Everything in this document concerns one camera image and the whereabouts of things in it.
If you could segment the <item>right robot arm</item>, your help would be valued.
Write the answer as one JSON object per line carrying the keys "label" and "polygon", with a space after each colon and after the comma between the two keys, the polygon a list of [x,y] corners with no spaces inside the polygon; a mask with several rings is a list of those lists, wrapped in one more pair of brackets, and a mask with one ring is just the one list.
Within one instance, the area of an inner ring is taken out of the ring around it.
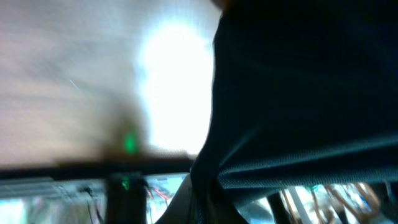
{"label": "right robot arm", "polygon": [[123,118],[111,126],[110,139],[102,148],[106,164],[114,169],[120,168],[120,171],[111,171],[105,178],[105,224],[147,222],[148,183],[140,173],[130,170],[138,152],[136,134],[134,122]]}

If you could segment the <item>black t-shirt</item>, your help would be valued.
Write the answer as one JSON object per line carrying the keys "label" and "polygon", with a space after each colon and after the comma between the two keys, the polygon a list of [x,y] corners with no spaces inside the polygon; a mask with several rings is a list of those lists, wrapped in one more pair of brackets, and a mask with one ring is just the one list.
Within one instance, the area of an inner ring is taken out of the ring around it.
{"label": "black t-shirt", "polygon": [[197,223],[297,185],[367,182],[397,220],[397,2],[216,1]]}

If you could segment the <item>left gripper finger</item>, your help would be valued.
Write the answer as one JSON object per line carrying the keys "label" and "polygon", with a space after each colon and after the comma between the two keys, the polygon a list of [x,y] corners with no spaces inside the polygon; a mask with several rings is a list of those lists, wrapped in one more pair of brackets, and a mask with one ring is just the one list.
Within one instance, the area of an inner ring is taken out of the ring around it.
{"label": "left gripper finger", "polygon": [[196,217],[197,196],[188,174],[156,224],[196,224]]}

